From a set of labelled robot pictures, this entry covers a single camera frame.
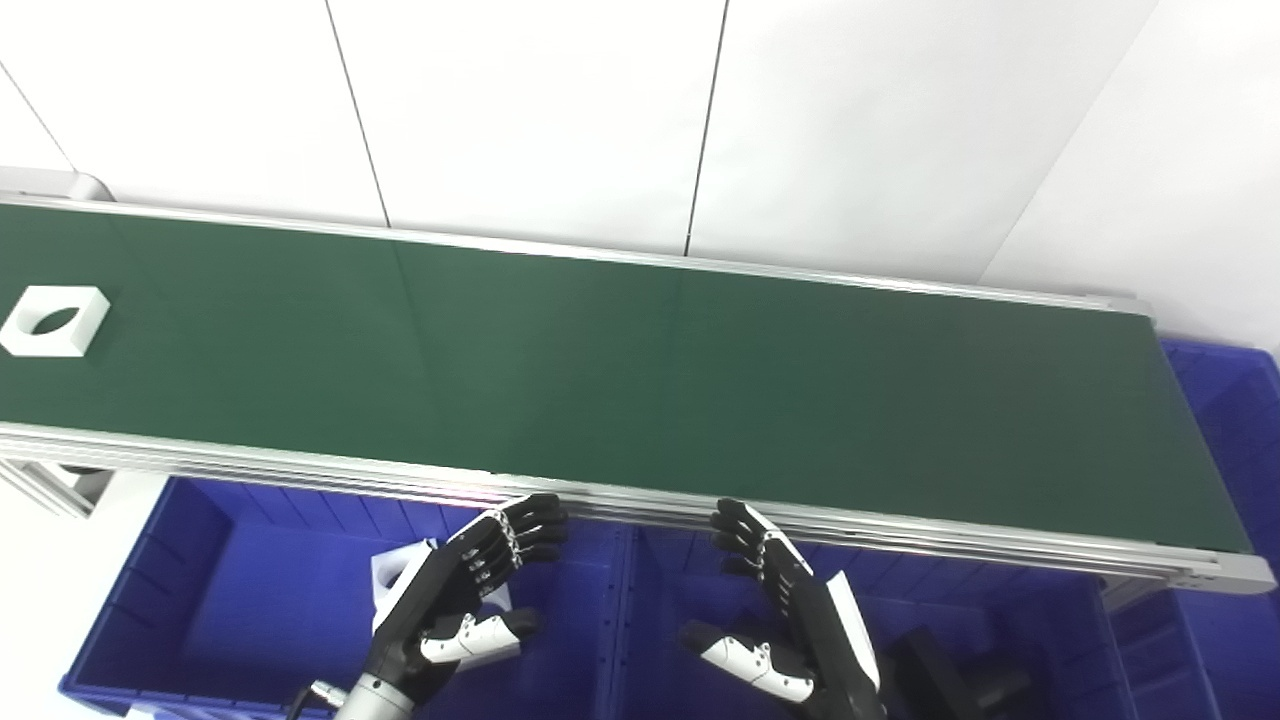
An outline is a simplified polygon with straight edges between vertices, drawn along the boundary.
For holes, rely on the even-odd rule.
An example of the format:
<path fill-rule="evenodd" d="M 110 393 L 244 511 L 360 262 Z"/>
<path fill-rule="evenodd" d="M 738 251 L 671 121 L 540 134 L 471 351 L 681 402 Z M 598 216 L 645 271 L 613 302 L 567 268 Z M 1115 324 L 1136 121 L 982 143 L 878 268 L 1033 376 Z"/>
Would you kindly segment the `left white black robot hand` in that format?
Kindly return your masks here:
<path fill-rule="evenodd" d="M 535 493 L 480 512 L 406 571 L 407 583 L 372 633 L 361 682 L 422 707 L 471 659 L 520 651 L 541 628 L 535 609 L 483 616 L 485 598 L 530 562 L 553 562 L 566 542 L 558 495 Z"/>

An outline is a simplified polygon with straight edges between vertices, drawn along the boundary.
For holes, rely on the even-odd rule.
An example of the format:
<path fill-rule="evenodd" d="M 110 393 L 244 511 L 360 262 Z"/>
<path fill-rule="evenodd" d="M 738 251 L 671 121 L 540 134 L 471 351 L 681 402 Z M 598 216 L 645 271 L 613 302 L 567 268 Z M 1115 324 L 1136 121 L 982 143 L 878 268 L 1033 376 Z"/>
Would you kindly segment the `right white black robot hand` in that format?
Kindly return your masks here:
<path fill-rule="evenodd" d="M 787 534 L 741 500 L 719 498 L 710 527 L 728 552 L 722 573 L 754 579 L 787 637 L 758 641 L 691 620 L 681 644 L 796 719 L 886 719 L 876 650 L 845 573 L 820 579 Z"/>

